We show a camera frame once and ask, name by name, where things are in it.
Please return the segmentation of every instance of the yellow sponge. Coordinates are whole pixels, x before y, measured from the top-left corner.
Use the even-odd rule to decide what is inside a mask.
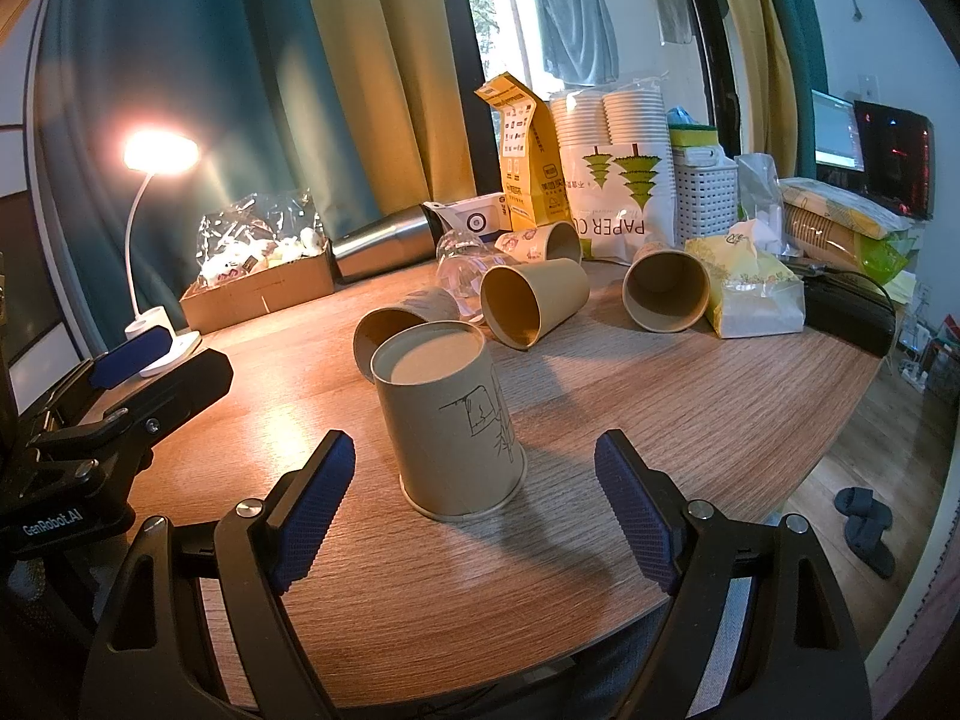
[[[717,128],[709,124],[670,124],[671,146],[718,146]]]

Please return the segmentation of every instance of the gray slipper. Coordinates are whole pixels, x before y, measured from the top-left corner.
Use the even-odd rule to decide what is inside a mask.
[[[851,517],[843,526],[843,536],[851,552],[867,563],[881,579],[890,579],[894,575],[896,562],[889,547],[880,540],[882,535],[880,523],[866,517]]]
[[[883,530],[894,524],[894,512],[874,500],[874,491],[867,488],[843,488],[833,500],[833,507],[844,517],[865,517],[880,523]]]

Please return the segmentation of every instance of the metal screw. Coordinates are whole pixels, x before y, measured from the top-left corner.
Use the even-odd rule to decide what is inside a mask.
[[[96,467],[99,466],[99,464],[100,464],[100,463],[98,463],[98,461],[93,460],[93,459],[91,459],[91,460],[84,460],[82,463],[80,463],[80,464],[77,466],[76,470],[74,470],[74,472],[73,472],[74,478],[75,478],[75,479],[85,479],[86,477],[88,477],[88,476],[90,475],[90,472],[93,471],[93,469],[96,469]]]
[[[800,514],[787,514],[786,526],[794,533],[806,533],[810,528],[810,523],[806,521],[806,517],[801,517]]]
[[[263,501],[259,498],[245,498],[237,504],[236,511],[240,517],[256,517],[263,511]]]
[[[686,507],[690,517],[696,517],[697,519],[710,519],[713,517],[713,512],[715,509],[707,501],[690,501],[688,507]]]

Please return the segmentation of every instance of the lamp light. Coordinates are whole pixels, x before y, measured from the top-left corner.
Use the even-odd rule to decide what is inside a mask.
[[[200,344],[200,333],[191,331],[177,335],[163,306],[154,306],[145,312],[140,312],[136,303],[133,270],[130,265],[130,234],[133,229],[133,215],[136,213],[136,207],[140,204],[140,199],[144,191],[147,190],[147,185],[150,184],[152,177],[155,175],[177,175],[190,170],[197,164],[199,156],[200,150],[197,148],[197,144],[189,138],[157,129],[144,129],[134,133],[124,147],[124,164],[131,170],[139,170],[146,174],[140,189],[137,190],[136,196],[133,198],[133,205],[131,205],[130,214],[127,216],[127,229],[124,233],[124,262],[127,266],[127,286],[130,288],[130,301],[133,305],[133,322],[124,328],[124,333],[127,338],[135,338],[151,327],[160,325],[166,327],[173,337],[173,345],[170,347],[170,351],[160,360],[151,362],[150,365],[141,370],[140,375],[144,378],[170,370],[180,360],[189,356]]]

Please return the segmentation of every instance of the yellow paper bag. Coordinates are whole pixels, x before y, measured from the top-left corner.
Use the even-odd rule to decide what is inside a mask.
[[[476,93],[500,113],[500,178],[512,229],[572,221],[557,130],[546,103],[509,73]]]

